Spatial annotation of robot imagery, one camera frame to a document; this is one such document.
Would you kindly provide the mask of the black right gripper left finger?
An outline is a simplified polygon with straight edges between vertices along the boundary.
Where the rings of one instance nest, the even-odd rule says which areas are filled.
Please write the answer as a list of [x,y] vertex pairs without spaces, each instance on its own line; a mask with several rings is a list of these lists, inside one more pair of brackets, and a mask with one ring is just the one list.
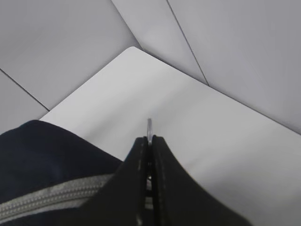
[[135,140],[128,156],[111,179],[58,226],[146,226],[146,166],[148,141]]

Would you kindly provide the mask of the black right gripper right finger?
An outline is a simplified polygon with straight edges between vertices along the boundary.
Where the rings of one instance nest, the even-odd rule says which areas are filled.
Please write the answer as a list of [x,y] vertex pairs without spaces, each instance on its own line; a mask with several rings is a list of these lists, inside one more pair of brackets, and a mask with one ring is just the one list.
[[157,226],[249,226],[250,222],[202,188],[163,137],[153,136],[151,176]]

